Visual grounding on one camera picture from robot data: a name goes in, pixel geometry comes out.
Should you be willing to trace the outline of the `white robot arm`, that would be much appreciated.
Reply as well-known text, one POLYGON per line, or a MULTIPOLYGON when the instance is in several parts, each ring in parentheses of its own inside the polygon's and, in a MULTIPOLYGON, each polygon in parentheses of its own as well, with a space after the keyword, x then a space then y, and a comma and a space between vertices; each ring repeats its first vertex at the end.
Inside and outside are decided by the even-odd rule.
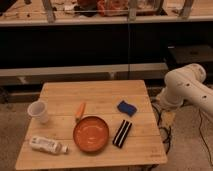
POLYGON ((164 77, 165 87, 157 96, 160 106, 169 110, 188 100, 213 118, 213 89, 203 84, 205 79, 205 69, 196 63, 169 71, 164 77))

